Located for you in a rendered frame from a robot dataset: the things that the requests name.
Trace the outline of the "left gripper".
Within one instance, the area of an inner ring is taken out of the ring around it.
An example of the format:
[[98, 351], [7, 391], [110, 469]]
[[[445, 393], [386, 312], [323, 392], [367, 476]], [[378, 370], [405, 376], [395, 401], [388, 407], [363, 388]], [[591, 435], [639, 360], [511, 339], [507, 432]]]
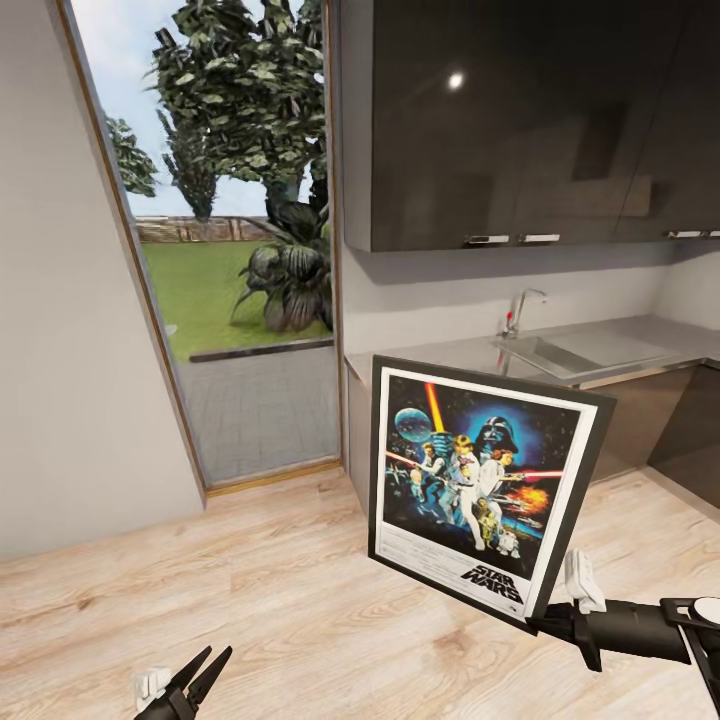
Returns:
[[199, 705], [205, 700], [207, 693], [221, 674], [233, 649], [231, 646], [227, 647], [195, 681], [190, 683], [211, 651], [212, 647], [209, 645], [171, 677], [171, 682], [165, 687], [165, 694], [159, 699], [153, 699], [133, 720], [195, 720]]

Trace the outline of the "poster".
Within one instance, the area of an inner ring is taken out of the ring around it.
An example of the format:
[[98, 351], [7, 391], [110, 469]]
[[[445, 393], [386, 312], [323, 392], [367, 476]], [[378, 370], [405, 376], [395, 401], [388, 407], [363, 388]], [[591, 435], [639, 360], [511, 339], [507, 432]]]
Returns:
[[536, 637], [617, 401], [373, 355], [369, 558]]

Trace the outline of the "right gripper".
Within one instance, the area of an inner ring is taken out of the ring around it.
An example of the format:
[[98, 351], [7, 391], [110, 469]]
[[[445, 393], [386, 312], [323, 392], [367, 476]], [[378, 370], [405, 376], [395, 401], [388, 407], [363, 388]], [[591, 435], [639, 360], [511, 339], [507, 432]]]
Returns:
[[544, 618], [525, 617], [541, 633], [578, 645], [591, 671], [602, 673], [600, 650], [652, 657], [644, 642], [636, 603], [605, 599], [606, 611], [582, 614], [579, 600], [549, 603]]

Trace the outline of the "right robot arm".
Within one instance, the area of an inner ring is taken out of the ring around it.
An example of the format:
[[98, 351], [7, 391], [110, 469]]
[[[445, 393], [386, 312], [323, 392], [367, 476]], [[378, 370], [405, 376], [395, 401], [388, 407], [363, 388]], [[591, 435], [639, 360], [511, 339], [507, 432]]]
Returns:
[[[662, 598], [659, 605], [608, 600], [580, 549], [569, 549], [564, 561], [565, 589], [573, 603], [549, 603], [544, 618], [525, 621], [578, 645], [587, 667], [599, 673], [601, 649], [687, 665], [692, 665], [691, 652], [720, 719], [720, 598]], [[687, 607], [688, 617], [679, 607]]]

